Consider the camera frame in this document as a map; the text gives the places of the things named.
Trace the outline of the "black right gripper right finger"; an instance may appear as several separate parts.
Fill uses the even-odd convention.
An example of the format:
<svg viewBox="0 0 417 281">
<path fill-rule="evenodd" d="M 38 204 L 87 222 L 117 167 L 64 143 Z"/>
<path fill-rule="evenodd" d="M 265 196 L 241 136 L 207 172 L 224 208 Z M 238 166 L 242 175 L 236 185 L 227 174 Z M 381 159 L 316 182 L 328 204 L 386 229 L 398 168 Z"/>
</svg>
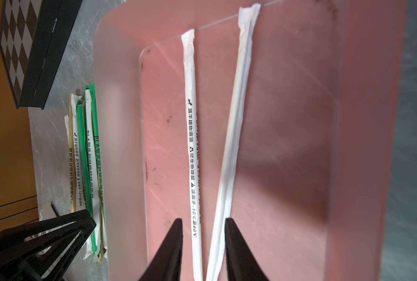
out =
<svg viewBox="0 0 417 281">
<path fill-rule="evenodd" d="M 225 251 L 229 281 L 268 281 L 233 218 L 225 220 Z"/>
</svg>

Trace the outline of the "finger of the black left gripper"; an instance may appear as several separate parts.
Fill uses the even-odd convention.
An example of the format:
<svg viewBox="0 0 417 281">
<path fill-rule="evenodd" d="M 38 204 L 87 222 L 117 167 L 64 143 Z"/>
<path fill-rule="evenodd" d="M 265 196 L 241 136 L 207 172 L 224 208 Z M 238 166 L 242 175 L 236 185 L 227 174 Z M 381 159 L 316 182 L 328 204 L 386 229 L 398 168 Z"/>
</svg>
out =
<svg viewBox="0 0 417 281">
<path fill-rule="evenodd" d="M 60 281 L 92 234 L 87 210 L 0 232 L 0 281 Z"/>
</svg>

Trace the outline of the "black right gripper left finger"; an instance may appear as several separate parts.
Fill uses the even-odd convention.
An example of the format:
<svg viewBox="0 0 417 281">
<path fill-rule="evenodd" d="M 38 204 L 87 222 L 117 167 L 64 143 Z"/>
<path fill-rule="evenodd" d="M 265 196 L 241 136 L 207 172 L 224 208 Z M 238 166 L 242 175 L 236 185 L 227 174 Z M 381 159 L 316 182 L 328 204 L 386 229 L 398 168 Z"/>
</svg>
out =
<svg viewBox="0 0 417 281">
<path fill-rule="evenodd" d="M 140 281 L 179 281 L 183 253 L 183 222 L 174 220 Z"/>
</svg>

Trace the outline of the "green PLA printed straw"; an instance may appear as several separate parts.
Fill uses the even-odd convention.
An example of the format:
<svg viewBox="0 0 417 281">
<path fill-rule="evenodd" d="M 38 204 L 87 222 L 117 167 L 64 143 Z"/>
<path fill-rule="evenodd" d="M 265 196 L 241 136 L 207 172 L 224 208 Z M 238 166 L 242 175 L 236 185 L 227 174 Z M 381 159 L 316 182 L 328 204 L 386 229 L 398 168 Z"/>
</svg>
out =
<svg viewBox="0 0 417 281">
<path fill-rule="evenodd" d="M 91 201 L 93 209 L 93 219 L 96 222 L 95 229 L 95 243 L 96 252 L 94 254 L 94 262 L 101 263 L 104 257 L 104 245 L 103 245 L 103 235 L 102 235 L 102 222 L 101 222 L 101 200 L 99 194 L 99 182 L 97 174 L 97 159 L 96 151 L 94 145 L 94 135 L 92 129 L 92 112 L 91 112 L 91 91 L 88 87 L 85 88 L 84 93 L 85 98 L 85 121 L 86 121 L 86 131 L 87 131 L 87 154 L 89 159 L 89 172 L 90 172 L 90 181 L 91 181 Z"/>
</svg>

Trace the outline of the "plain white straw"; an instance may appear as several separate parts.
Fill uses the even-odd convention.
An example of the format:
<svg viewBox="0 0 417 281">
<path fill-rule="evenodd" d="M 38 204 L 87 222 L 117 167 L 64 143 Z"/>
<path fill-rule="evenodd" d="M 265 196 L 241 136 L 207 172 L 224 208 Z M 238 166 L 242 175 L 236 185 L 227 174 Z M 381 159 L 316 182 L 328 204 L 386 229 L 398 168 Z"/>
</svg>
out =
<svg viewBox="0 0 417 281">
<path fill-rule="evenodd" d="M 238 13 L 238 26 L 240 29 L 238 58 L 208 257 L 207 281 L 216 281 L 218 279 L 224 259 L 225 219 L 230 217 L 231 214 L 238 151 L 240 148 L 241 129 L 244 118 L 245 96 L 252 60 L 252 37 L 260 10 L 261 4 L 256 3 L 251 7 L 241 7 Z"/>
</svg>

